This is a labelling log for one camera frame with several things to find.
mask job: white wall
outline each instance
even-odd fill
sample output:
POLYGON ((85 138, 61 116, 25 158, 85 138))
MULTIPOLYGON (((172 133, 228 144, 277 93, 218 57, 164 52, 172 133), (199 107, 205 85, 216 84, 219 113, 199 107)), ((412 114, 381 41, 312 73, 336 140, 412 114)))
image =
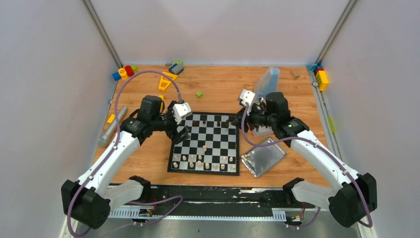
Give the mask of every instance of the white wall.
POLYGON ((0 3, 0 237, 57 237, 116 71, 80 0, 0 3))
POLYGON ((361 0, 324 61, 342 154, 378 184, 378 237, 420 228, 420 1, 361 0))
POLYGON ((92 0, 123 63, 313 63, 348 0, 92 0))

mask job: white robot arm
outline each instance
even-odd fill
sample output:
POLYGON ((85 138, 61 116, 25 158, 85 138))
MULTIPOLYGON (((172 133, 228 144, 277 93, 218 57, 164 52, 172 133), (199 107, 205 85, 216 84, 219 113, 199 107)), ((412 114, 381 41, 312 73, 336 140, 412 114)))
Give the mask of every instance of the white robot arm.
POLYGON ((359 174, 333 155, 305 123, 290 115, 288 102, 281 92, 269 93, 265 98, 256 99, 254 96, 248 90, 241 92, 239 102, 244 108, 229 119, 232 125, 243 126, 244 132, 249 128, 270 126, 278 139, 285 139, 284 143, 305 157, 331 186, 323 187, 296 178, 284 185, 284 190, 293 194, 297 201, 329 210, 335 220, 345 227, 350 227, 366 215, 353 181, 362 191, 369 211, 377 208, 375 178, 369 173, 359 174))
POLYGON ((121 123, 118 142, 116 143, 118 137, 115 135, 112 143, 84 174, 75 182, 67 180, 63 184, 61 197, 65 214, 83 181, 87 183, 75 200, 71 217, 93 229, 99 228, 109 213, 121 205, 139 198, 149 199, 150 182, 138 176, 133 176, 112 189, 107 190, 107 187, 127 158, 154 131, 165 131, 173 143, 189 139, 188 127, 178 131, 181 121, 192 114, 189 104, 172 101, 165 114, 160 112, 161 105, 161 98, 146 96, 140 108, 121 123), (92 171, 96 169, 97 172, 92 176, 92 171))

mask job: wooden table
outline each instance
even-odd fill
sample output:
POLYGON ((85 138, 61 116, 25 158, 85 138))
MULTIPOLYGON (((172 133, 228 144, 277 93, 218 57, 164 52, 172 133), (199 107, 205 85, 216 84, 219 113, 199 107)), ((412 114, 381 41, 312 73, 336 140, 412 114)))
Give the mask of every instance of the wooden table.
MULTIPOLYGON (((138 66, 138 69, 167 71, 168 67, 138 66)), ((176 83, 181 90, 182 98, 190 104, 193 111, 236 113, 241 109, 237 100, 241 90, 253 91, 254 85, 267 69, 268 67, 186 66, 176 83), (200 99, 195 95, 198 91, 203 93, 203 97, 200 99)), ((166 105, 169 105, 172 100, 176 100, 176 91, 173 85, 164 93, 158 90, 159 79, 160 75, 153 73, 142 74, 134 78, 124 88, 119 99, 118 110, 127 106, 128 116, 139 108, 141 100, 146 95, 164 95, 166 105)), ((121 80, 116 93, 122 84, 121 80)), ((318 139, 326 145, 306 69, 304 67, 280 68, 279 91, 283 92, 287 98, 292 115, 305 122, 318 139), (299 72, 300 77, 293 79, 291 70, 299 72)), ((113 108, 114 104, 112 104, 108 116, 113 113, 113 108)), ((265 138, 254 139, 250 132, 248 137, 255 143, 261 142, 265 138)), ((125 182, 130 176, 138 175, 152 184, 281 187, 290 180, 301 177, 309 182, 328 186, 321 174, 300 154, 283 143, 281 147, 287 152, 286 158, 259 178, 253 177, 242 163, 240 163, 240 176, 169 173, 167 165, 171 141, 164 132, 154 132, 140 149, 127 159, 112 181, 125 182)), ((241 137, 240 153, 243 154, 251 148, 252 146, 241 137)), ((98 147, 95 159, 104 150, 104 148, 98 147)))

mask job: yellow toy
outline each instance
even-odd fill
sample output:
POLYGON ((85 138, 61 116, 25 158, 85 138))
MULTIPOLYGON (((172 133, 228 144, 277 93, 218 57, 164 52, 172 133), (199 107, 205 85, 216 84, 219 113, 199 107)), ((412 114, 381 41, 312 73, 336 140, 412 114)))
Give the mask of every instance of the yellow toy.
POLYGON ((328 79, 327 79, 327 75, 325 74, 325 71, 318 70, 315 78, 316 78, 316 81, 318 82, 319 90, 324 91, 328 86, 328 79))
MULTIPOLYGON (((173 81, 175 81, 178 78, 178 75, 176 75, 176 74, 172 74, 172 73, 168 73, 168 72, 162 72, 162 73, 171 77, 173 81)), ((172 84, 171 81, 169 81, 165 77, 161 76, 158 89, 162 92, 165 92, 171 84, 172 84)))
POLYGON ((108 121, 106 121, 106 122, 112 123, 114 121, 114 119, 115 119, 115 114, 111 114, 108 118, 108 121))
POLYGON ((119 75, 121 75, 121 78, 122 79, 127 79, 128 78, 127 71, 125 71, 124 68, 120 68, 118 70, 118 73, 119 73, 119 75))

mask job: chessboard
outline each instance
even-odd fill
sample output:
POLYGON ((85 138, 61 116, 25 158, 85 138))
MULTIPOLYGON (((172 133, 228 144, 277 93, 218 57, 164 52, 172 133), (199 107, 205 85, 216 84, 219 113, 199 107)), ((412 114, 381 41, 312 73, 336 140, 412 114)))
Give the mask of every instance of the chessboard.
POLYGON ((199 112, 189 115, 178 131, 188 126, 191 138, 172 144, 168 172, 238 176, 239 129, 226 123, 233 115, 199 112))

